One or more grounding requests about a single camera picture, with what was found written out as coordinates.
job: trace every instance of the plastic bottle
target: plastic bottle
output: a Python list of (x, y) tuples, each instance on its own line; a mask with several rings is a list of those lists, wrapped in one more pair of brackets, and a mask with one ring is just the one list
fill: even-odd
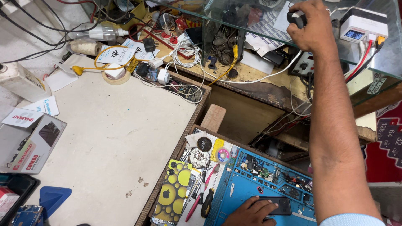
[(18, 62), (0, 64), (0, 86), (30, 102), (51, 96), (47, 83), (41, 81)]
[[(78, 25), (70, 25), (70, 30), (74, 29)], [(94, 24), (82, 24), (74, 30), (86, 30), (93, 27)], [(84, 32), (71, 32), (69, 35), (74, 40), (86, 40), (86, 41), (114, 41), (119, 36), (128, 35), (128, 31), (121, 28), (115, 28), (111, 24), (98, 24), (94, 29)]]

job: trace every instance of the apple logo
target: apple logo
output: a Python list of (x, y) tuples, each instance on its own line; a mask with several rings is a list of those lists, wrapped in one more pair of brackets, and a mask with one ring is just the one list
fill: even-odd
[(169, 193), (170, 193), (169, 189), (167, 191), (164, 191), (163, 194), (162, 194), (163, 198), (168, 199), (169, 198)]

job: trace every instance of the white board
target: white board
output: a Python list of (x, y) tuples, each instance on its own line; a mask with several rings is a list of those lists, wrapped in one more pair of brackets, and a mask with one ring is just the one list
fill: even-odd
[[(64, 64), (91, 67), (93, 60), (73, 55)], [(54, 94), (67, 127), (26, 204), (39, 204), (43, 186), (71, 188), (50, 225), (134, 225), (196, 106), (134, 77), (109, 85), (100, 71)]]

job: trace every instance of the red power strip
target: red power strip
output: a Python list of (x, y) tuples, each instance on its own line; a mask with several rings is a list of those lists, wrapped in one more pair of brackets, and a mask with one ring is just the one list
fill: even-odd
[[(166, 34), (162, 30), (154, 30), (153, 32), (150, 32), (147, 29), (143, 29), (146, 33), (150, 34), (152, 37), (154, 37), (156, 40), (158, 40), (160, 43), (164, 44), (165, 46), (169, 47), (171, 50), (174, 49), (174, 47), (177, 44), (177, 36), (174, 36), (173, 33), (171, 35)], [(181, 51), (177, 51), (179, 55), (184, 57), (184, 59), (188, 60), (194, 56), (193, 55), (185, 55)]]

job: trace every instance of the smartphone screen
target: smartphone screen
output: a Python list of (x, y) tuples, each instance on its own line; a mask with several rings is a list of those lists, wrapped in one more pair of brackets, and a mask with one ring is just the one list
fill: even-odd
[(269, 216), (272, 215), (292, 215), (292, 210), (290, 208), (290, 201), (287, 197), (260, 197), (258, 201), (261, 200), (271, 200), (272, 203), (278, 203), (278, 209), (272, 211)]
[(193, 45), (199, 45), (203, 41), (202, 26), (187, 28), (184, 33), (190, 38), (190, 42)]

